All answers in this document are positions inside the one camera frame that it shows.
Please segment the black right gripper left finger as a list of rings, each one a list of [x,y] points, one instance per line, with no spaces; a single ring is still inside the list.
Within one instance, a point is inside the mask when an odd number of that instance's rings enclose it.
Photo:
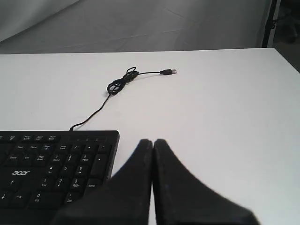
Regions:
[[[53,225],[146,225],[153,144],[142,139],[126,163],[101,187],[57,212]]]

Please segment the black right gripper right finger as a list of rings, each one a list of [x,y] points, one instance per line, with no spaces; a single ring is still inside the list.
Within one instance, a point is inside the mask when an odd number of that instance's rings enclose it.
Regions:
[[[158,225],[257,225],[252,211],[200,182],[166,140],[153,148],[153,192]]]

